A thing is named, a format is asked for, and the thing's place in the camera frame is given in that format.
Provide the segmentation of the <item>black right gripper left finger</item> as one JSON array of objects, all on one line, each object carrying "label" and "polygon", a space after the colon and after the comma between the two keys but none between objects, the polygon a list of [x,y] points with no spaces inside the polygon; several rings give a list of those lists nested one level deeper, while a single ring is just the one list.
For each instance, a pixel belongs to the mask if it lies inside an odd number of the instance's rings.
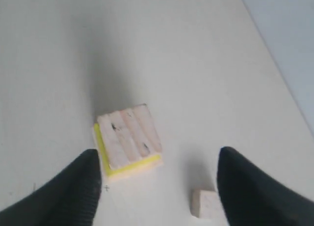
[{"label": "black right gripper left finger", "polygon": [[98,151],[88,149],[29,196],[0,212],[2,226],[91,226],[102,192]]}]

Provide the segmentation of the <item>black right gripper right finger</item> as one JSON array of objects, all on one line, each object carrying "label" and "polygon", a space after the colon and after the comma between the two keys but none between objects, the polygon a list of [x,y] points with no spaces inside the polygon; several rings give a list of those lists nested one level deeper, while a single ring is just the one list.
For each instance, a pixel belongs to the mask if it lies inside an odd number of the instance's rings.
[{"label": "black right gripper right finger", "polygon": [[314,203],[263,172],[232,147],[220,149],[217,188],[231,226],[312,226]]}]

